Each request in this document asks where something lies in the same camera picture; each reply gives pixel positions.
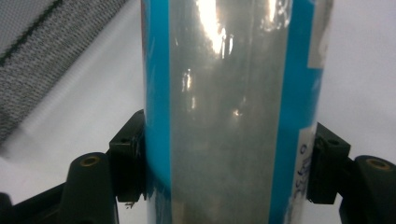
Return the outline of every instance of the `transparent container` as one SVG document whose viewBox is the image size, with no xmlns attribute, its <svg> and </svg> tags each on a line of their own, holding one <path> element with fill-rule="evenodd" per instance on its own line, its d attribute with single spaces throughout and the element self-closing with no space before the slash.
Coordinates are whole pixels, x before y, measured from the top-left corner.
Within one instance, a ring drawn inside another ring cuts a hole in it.
<svg viewBox="0 0 396 224">
<path fill-rule="evenodd" d="M 298 222 L 331 9 L 142 1 L 150 223 Z"/>
</svg>

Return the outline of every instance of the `cylindrical bottle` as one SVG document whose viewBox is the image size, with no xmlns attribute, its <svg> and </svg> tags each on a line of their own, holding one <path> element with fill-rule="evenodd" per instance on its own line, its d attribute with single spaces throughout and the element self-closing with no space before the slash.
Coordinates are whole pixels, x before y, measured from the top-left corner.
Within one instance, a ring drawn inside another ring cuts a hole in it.
<svg viewBox="0 0 396 224">
<path fill-rule="evenodd" d="M 151 223 L 291 223 L 332 0 L 143 0 Z"/>
</svg>

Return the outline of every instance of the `white background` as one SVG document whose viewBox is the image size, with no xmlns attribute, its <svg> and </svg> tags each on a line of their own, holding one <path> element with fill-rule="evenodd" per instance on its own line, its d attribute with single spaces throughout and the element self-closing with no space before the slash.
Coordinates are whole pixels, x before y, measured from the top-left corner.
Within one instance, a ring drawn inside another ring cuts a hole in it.
<svg viewBox="0 0 396 224">
<path fill-rule="evenodd" d="M 335 0 L 318 121 L 396 163 L 396 2 Z M 108 142 L 143 108 L 139 1 L 129 1 L 7 141 L 0 191 L 19 203 L 66 179 L 69 163 Z M 307 203 L 303 223 L 341 223 L 337 205 Z M 146 204 L 119 205 L 121 223 L 146 223 Z"/>
</svg>

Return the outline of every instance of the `blue stripe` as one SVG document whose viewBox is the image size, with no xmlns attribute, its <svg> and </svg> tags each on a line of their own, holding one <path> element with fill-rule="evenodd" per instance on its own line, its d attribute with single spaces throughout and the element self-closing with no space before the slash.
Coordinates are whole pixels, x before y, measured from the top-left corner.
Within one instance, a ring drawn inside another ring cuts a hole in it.
<svg viewBox="0 0 396 224">
<path fill-rule="evenodd" d="M 314 5 L 293 1 L 271 194 L 271 224 L 283 223 L 294 177 L 299 131 L 312 125 L 320 89 L 321 69 L 308 69 Z"/>
<path fill-rule="evenodd" d="M 142 2 L 146 63 L 146 146 L 148 165 L 170 188 L 169 13 L 168 1 Z"/>
</svg>

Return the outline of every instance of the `black clamp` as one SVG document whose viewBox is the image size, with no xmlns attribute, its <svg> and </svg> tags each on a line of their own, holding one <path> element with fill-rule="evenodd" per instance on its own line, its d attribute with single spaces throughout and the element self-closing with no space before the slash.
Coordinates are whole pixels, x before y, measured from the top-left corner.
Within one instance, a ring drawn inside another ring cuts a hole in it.
<svg viewBox="0 0 396 224">
<path fill-rule="evenodd" d="M 343 201 L 344 224 L 396 223 L 396 166 L 389 161 L 348 157 L 350 144 L 318 125 L 306 198 L 312 203 Z"/>
</svg>

